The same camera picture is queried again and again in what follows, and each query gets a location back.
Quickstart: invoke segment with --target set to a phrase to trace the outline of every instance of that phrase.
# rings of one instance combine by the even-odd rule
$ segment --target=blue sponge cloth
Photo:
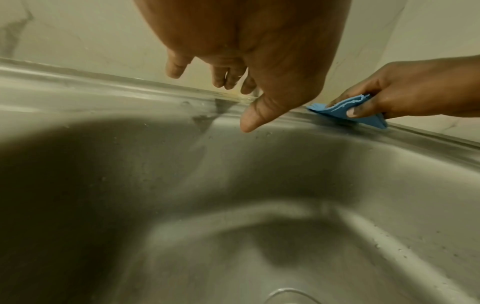
[[[317,114],[355,121],[355,122],[366,124],[379,129],[386,129],[388,127],[388,124],[385,121],[384,116],[382,114],[376,114],[373,116],[368,116],[363,118],[350,118],[347,116],[348,109],[361,105],[362,103],[369,100],[370,98],[372,98],[370,94],[358,95],[355,97],[342,100],[330,108],[326,108],[326,105],[324,104],[312,104],[311,106],[308,106],[307,109]]]

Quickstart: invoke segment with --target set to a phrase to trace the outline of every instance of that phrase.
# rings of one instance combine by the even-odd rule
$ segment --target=dark skin hand
[[[212,82],[243,94],[259,86],[240,127],[251,132],[314,99],[332,64],[350,0],[135,0],[168,48],[166,74],[179,78],[194,57]]]
[[[356,95],[375,94],[349,109],[352,118],[400,116],[480,117],[480,56],[390,63],[346,90],[328,107]]]

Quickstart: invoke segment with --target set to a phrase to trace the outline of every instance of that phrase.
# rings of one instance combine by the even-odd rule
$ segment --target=blue cloth
[[[355,97],[342,100],[330,108],[326,108],[326,105],[324,104],[312,104],[311,106],[308,106],[307,109],[320,115],[346,119],[346,120],[355,121],[361,124],[366,124],[372,127],[376,127],[379,129],[386,129],[388,127],[388,124],[385,121],[385,118],[382,114],[376,114],[373,116],[368,116],[363,118],[350,118],[347,116],[348,109],[361,105],[362,103],[369,100],[370,98],[372,98],[370,94],[358,95]]]

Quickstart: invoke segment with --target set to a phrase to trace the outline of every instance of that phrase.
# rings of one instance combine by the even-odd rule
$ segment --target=sink drain
[[[265,304],[321,304],[308,294],[296,289],[279,289],[273,292]]]

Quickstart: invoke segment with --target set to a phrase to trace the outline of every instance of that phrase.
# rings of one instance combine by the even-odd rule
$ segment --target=sink basin
[[[1,303],[477,303],[472,143],[0,68]]]

